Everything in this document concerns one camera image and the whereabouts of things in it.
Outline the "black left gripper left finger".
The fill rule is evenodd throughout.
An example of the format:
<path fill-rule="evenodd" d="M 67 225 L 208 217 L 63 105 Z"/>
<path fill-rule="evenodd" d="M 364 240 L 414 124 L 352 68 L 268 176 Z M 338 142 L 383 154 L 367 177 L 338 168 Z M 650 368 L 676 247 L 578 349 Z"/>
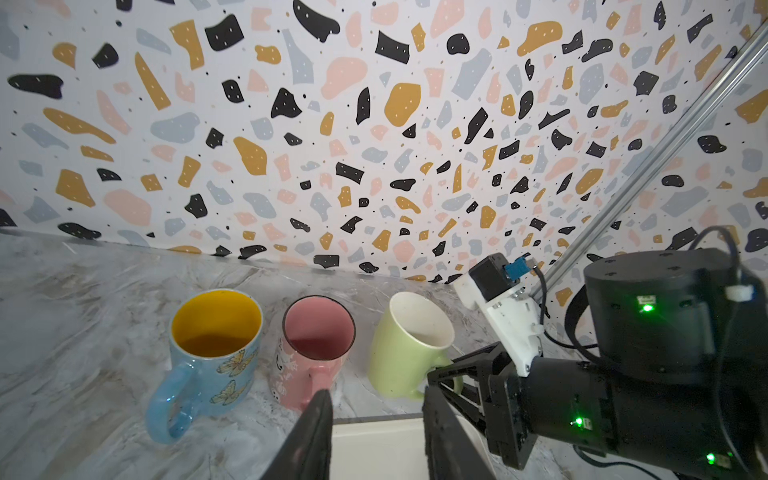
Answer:
<path fill-rule="evenodd" d="M 333 408 L 330 391 L 316 392 L 262 480 L 328 480 L 332 456 Z"/>

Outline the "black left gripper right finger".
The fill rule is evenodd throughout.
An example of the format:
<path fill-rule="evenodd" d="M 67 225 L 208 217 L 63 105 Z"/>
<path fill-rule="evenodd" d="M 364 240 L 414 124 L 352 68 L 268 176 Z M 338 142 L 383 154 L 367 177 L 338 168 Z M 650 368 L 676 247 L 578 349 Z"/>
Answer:
<path fill-rule="evenodd" d="M 439 387 L 425 389 L 425 452 L 432 480 L 494 479 Z"/>

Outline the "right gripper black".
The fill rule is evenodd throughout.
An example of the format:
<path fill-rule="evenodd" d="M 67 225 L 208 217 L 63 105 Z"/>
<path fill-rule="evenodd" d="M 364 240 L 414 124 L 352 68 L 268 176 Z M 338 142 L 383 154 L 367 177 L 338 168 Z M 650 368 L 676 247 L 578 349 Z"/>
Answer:
<path fill-rule="evenodd" d="M 493 343 L 436 368 L 427 380 L 430 386 L 452 386 L 465 377 L 481 385 L 488 380 L 486 416 L 475 387 L 469 396 L 448 386 L 439 389 L 506 466 L 524 469 L 540 438 L 606 452 L 603 371 L 585 362 L 537 358 L 529 375 L 520 377 L 509 364 L 503 345 Z"/>

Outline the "light green mug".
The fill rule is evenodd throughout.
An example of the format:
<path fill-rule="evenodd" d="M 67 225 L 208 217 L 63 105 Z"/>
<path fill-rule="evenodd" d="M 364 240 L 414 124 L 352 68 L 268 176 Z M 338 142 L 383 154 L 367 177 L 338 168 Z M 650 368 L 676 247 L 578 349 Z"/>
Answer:
<path fill-rule="evenodd" d="M 368 379 L 387 398 L 421 401 L 429 372 L 448 367 L 455 330 L 443 310 L 416 293 L 394 294 L 374 332 Z"/>

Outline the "pink patterned mug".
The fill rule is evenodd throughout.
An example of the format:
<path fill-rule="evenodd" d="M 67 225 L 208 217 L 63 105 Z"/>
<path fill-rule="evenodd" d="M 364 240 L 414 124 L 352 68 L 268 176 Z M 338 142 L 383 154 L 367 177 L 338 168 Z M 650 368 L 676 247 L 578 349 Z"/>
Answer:
<path fill-rule="evenodd" d="M 270 390 L 280 405 L 304 410 L 320 390 L 330 390 L 356 339 L 347 308 L 327 296 L 293 302 L 281 323 L 281 336 L 270 376 Z"/>

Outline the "blue butterfly mug yellow inside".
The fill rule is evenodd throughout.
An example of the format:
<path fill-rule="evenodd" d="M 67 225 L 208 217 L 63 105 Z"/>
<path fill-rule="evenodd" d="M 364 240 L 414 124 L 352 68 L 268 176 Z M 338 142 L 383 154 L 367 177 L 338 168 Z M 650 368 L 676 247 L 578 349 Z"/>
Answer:
<path fill-rule="evenodd" d="M 197 418 L 223 415 L 246 398 L 263 327 L 256 300 L 232 289 L 200 293 L 179 308 L 169 324 L 171 370 L 145 415 L 152 440 L 172 444 Z"/>

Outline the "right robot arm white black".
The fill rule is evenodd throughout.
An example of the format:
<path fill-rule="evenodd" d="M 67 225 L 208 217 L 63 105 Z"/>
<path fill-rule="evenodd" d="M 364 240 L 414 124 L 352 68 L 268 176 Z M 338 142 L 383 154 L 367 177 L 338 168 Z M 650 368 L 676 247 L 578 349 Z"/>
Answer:
<path fill-rule="evenodd" d="M 432 478 L 487 478 L 456 410 L 504 464 L 523 469 L 539 438 L 587 463 L 653 467 L 683 479 L 767 475 L 767 291 L 726 249 L 601 258 L 564 315 L 575 360 L 548 358 L 544 300 L 521 278 L 530 258 L 492 254 L 455 291 L 497 341 L 432 370 L 422 411 Z"/>

